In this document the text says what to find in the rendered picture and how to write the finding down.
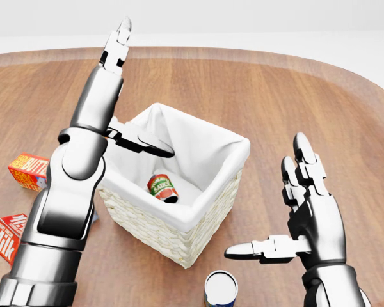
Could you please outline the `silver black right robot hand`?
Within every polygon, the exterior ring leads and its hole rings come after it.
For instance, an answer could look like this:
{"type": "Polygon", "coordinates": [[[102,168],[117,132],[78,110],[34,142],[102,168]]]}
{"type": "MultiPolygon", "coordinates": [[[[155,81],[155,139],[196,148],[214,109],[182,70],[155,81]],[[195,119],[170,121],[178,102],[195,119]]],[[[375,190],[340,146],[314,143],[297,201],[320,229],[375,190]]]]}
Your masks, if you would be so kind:
{"type": "Polygon", "coordinates": [[[295,135],[293,148],[295,158],[286,156],[281,163],[282,196],[291,208],[290,234],[230,246],[226,258],[277,264],[299,256],[306,269],[346,261],[344,226],[337,202],[324,185],[320,157],[302,132],[295,135]]]}

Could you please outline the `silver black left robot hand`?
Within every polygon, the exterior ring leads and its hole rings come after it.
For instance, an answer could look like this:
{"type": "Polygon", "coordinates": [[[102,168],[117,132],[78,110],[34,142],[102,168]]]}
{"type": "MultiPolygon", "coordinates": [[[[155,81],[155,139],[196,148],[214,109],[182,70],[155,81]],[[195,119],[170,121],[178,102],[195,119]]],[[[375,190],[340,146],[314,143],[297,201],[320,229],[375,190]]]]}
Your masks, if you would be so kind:
{"type": "Polygon", "coordinates": [[[150,132],[127,122],[121,129],[109,126],[124,80],[122,65],[129,48],[131,20],[124,17],[116,31],[112,31],[104,47],[99,64],[91,72],[77,103],[70,126],[81,135],[77,143],[70,137],[69,150],[78,150],[90,159],[98,161],[108,145],[107,138],[133,152],[146,152],[158,157],[170,158],[174,150],[150,132]]]}

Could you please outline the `tomato sauce can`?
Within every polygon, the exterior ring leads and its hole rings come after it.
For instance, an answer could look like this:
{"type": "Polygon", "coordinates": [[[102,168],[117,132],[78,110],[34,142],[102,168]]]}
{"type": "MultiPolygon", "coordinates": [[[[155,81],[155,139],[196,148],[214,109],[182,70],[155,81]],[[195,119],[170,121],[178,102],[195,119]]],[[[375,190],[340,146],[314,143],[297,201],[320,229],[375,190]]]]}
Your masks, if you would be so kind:
{"type": "Polygon", "coordinates": [[[153,175],[148,181],[147,187],[152,196],[165,203],[177,203],[179,200],[177,191],[165,174],[153,175]]]}

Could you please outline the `white cloth basket liner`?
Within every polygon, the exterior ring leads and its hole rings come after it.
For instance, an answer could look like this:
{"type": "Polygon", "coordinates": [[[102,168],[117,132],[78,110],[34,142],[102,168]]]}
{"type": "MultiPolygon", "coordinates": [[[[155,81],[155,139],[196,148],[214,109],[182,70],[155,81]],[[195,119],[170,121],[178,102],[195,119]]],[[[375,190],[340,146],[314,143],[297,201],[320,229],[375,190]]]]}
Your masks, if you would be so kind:
{"type": "Polygon", "coordinates": [[[189,231],[243,168],[249,140],[160,103],[152,104],[132,123],[169,144],[175,156],[134,153],[109,141],[106,172],[98,188],[117,193],[182,232],[189,231]],[[168,175],[179,194],[177,203],[164,203],[149,193],[147,183],[155,173],[168,175]]]}

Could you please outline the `white woven basket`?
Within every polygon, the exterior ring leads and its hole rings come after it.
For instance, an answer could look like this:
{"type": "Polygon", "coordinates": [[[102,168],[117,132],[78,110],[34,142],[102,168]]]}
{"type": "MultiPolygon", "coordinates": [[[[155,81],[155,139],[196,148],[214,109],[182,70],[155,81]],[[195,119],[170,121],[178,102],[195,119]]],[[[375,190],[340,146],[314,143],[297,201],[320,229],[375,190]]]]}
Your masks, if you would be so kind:
{"type": "Polygon", "coordinates": [[[227,184],[196,226],[182,232],[109,189],[99,189],[112,217],[134,237],[185,268],[193,265],[233,206],[242,170],[227,184]]]}

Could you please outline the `orange butter box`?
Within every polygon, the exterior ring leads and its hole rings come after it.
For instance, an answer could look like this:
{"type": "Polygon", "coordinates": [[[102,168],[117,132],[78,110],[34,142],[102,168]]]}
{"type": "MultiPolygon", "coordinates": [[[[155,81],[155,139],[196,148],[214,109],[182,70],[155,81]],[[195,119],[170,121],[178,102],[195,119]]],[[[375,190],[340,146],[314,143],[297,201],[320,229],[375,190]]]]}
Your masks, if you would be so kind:
{"type": "Polygon", "coordinates": [[[48,164],[49,159],[45,157],[23,152],[8,165],[8,169],[20,186],[41,191],[47,187],[48,164]]]}

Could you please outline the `blue tin with white lid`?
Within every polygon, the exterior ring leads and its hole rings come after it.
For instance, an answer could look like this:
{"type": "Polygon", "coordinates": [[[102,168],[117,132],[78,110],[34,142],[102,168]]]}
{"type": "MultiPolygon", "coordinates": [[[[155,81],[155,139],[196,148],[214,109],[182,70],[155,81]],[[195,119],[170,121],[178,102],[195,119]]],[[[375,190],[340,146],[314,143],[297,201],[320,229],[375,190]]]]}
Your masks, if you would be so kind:
{"type": "Polygon", "coordinates": [[[231,273],[223,270],[211,272],[205,280],[205,307],[233,307],[238,284],[231,273]]]}

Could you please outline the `orange milk carton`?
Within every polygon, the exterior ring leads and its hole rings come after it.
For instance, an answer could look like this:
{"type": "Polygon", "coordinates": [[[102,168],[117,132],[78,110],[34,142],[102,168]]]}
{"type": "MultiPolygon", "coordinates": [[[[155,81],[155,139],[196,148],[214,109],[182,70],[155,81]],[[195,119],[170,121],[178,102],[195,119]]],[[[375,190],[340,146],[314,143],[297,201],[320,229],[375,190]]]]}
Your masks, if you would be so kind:
{"type": "Polygon", "coordinates": [[[24,213],[0,217],[0,255],[10,265],[13,265],[27,219],[24,213]]]}

